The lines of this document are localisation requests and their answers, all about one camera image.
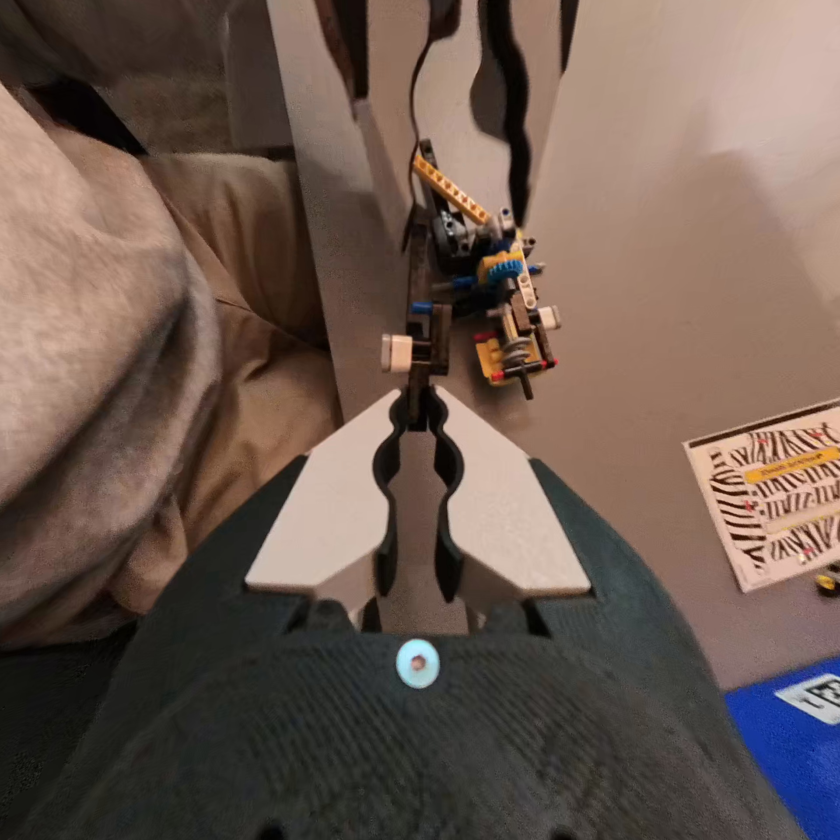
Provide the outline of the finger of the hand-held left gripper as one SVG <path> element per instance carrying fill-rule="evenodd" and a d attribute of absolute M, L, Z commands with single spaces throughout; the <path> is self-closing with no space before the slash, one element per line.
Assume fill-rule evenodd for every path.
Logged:
<path fill-rule="evenodd" d="M 410 214 L 413 85 L 430 46 L 459 27 L 460 8 L 446 1 L 365 3 L 367 89 L 356 101 L 356 122 L 383 218 Z"/>
<path fill-rule="evenodd" d="M 469 107 L 480 132 L 509 150 L 507 189 L 526 222 L 560 83 L 571 57 L 578 1 L 479 1 L 479 67 Z"/>

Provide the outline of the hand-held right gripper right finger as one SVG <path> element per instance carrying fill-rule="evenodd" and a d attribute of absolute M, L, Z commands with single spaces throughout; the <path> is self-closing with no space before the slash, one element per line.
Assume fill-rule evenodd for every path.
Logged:
<path fill-rule="evenodd" d="M 503 603 L 591 594 L 529 455 L 440 385 L 429 389 L 429 429 L 445 487 L 434 555 L 444 600 L 488 616 Z"/>

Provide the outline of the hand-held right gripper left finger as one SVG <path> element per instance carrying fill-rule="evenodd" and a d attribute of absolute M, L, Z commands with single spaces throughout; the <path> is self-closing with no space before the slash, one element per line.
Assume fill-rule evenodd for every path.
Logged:
<path fill-rule="evenodd" d="M 245 576 L 256 592 L 335 601 L 361 614 L 396 577 L 405 393 L 392 390 L 315 447 Z"/>

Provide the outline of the yellow and black lego vehicle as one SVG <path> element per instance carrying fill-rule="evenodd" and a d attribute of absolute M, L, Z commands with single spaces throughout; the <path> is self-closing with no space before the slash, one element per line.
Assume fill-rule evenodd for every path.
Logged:
<path fill-rule="evenodd" d="M 446 375 L 452 326 L 477 319 L 484 329 L 472 341 L 485 381 L 520 384 L 532 399 L 531 380 L 558 363 L 550 333 L 560 329 L 558 309 L 539 303 L 535 280 L 544 265 L 529 262 L 536 239 L 510 208 L 490 213 L 442 173 L 430 140 L 419 141 L 412 172 L 428 200 L 409 235 L 413 362 L 429 375 Z"/>

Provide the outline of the black lego beam subassembly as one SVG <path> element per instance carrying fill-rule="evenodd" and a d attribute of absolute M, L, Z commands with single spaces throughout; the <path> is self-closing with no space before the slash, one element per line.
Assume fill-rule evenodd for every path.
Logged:
<path fill-rule="evenodd" d="M 409 217 L 404 330 L 381 338 L 382 371 L 405 377 L 402 412 L 412 432 L 428 430 L 430 386 L 433 378 L 448 374 L 450 363 L 455 293 L 438 269 L 437 220 L 422 209 Z"/>

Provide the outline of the person's tan pants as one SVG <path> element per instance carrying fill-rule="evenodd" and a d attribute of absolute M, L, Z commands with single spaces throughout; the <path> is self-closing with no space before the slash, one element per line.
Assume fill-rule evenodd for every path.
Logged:
<path fill-rule="evenodd" d="M 170 154 L 144 169 L 216 302 L 222 379 L 176 494 L 110 593 L 146 614 L 190 552 L 341 423 L 297 166 L 240 154 Z"/>

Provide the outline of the zebra striped sticker sheet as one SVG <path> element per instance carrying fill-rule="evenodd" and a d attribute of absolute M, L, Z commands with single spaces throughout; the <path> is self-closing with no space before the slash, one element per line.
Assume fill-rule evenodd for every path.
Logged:
<path fill-rule="evenodd" d="M 683 444 L 741 592 L 839 561 L 839 401 Z"/>

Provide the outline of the person's grey sweatshirt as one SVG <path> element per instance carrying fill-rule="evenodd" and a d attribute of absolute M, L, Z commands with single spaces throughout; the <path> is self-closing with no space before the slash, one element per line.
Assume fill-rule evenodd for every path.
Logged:
<path fill-rule="evenodd" d="M 142 164 L 2 89 L 2 648 L 74 637 L 172 497 L 221 373 Z"/>

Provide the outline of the blue storage box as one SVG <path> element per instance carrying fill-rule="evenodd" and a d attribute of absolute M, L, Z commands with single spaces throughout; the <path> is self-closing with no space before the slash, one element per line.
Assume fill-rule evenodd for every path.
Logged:
<path fill-rule="evenodd" d="M 730 691 L 742 739 L 803 832 L 839 838 L 839 657 Z"/>

